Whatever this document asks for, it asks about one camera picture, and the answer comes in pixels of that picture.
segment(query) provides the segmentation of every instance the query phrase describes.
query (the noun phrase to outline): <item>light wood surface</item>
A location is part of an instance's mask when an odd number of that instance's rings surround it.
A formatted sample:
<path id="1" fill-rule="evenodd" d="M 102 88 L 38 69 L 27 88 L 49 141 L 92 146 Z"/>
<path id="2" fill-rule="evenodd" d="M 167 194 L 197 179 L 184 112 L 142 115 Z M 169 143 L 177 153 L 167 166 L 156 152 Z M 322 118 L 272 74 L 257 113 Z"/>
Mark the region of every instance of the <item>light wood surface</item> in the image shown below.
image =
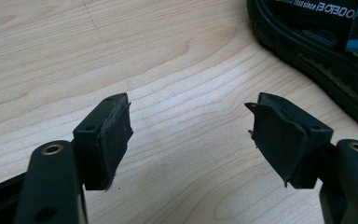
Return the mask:
<path id="1" fill-rule="evenodd" d="M 0 182 L 127 92 L 134 135 L 90 223 L 322 223 L 316 189 L 286 189 L 243 103 L 283 96 L 358 139 L 358 124 L 255 40 L 246 1 L 1 0 Z"/>

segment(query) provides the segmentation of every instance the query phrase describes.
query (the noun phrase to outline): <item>wood grain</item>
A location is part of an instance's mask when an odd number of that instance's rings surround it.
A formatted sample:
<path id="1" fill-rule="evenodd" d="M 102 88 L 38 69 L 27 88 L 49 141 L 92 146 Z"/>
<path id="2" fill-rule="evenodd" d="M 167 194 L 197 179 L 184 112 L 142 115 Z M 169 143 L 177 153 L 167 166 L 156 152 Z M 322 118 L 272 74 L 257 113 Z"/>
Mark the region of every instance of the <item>wood grain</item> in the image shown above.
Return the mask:
<path id="1" fill-rule="evenodd" d="M 103 98 L 129 94 L 134 136 L 90 223 L 322 223 L 318 188 L 285 189 L 243 103 L 278 94 L 358 139 L 358 124 L 259 46 L 246 1 L 0 1 L 0 182 Z"/>

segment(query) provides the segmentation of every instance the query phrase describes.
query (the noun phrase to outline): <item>sandal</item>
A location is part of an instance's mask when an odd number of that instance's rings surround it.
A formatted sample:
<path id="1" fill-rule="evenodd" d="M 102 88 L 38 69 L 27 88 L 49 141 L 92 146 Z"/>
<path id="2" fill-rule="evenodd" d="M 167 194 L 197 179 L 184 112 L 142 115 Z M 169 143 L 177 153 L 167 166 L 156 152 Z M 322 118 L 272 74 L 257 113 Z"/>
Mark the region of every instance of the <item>sandal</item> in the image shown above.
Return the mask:
<path id="1" fill-rule="evenodd" d="M 299 68 L 358 121 L 358 0 L 248 0 L 263 46 Z"/>

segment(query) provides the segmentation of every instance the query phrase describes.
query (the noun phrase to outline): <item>shoe sole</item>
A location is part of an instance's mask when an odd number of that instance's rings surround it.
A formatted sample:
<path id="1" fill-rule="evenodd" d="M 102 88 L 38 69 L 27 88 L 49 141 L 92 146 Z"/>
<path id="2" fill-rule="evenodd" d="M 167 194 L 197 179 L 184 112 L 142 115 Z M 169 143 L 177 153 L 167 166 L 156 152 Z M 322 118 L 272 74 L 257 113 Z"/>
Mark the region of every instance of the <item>shoe sole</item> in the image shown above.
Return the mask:
<path id="1" fill-rule="evenodd" d="M 259 41 L 278 54 L 278 57 L 307 74 L 358 121 L 358 93 L 352 87 L 358 87 L 358 63 L 293 29 L 274 16 L 264 0 L 248 0 L 247 3 L 248 14 Z"/>

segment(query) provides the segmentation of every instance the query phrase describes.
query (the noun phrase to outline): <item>black plastic arm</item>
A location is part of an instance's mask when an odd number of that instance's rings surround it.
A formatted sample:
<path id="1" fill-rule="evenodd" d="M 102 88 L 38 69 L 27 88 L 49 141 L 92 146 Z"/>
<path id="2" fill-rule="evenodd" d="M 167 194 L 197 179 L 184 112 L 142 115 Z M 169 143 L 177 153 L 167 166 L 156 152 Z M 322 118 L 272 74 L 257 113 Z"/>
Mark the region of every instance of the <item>black plastic arm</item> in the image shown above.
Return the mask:
<path id="1" fill-rule="evenodd" d="M 252 139 L 285 186 L 313 189 L 320 178 L 325 222 L 358 223 L 358 141 L 333 146 L 330 127 L 280 96 L 245 105 L 255 114 Z"/>
<path id="2" fill-rule="evenodd" d="M 38 147 L 25 174 L 0 184 L 0 223 L 88 223 L 82 186 L 109 189 L 131 136 L 127 94 L 104 99 L 72 142 Z"/>

